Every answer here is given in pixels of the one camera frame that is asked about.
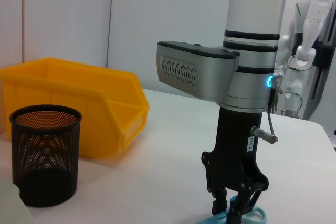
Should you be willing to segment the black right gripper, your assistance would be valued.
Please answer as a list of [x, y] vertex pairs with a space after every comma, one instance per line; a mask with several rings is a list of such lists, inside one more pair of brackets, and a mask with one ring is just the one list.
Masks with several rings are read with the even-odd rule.
[[237, 191], [230, 201], [227, 223], [242, 223], [243, 215], [252, 212], [268, 178], [256, 162], [258, 138], [250, 133], [261, 126], [261, 113], [243, 113], [220, 108], [215, 147], [202, 153], [207, 187], [214, 197], [212, 214], [227, 209], [226, 188]]

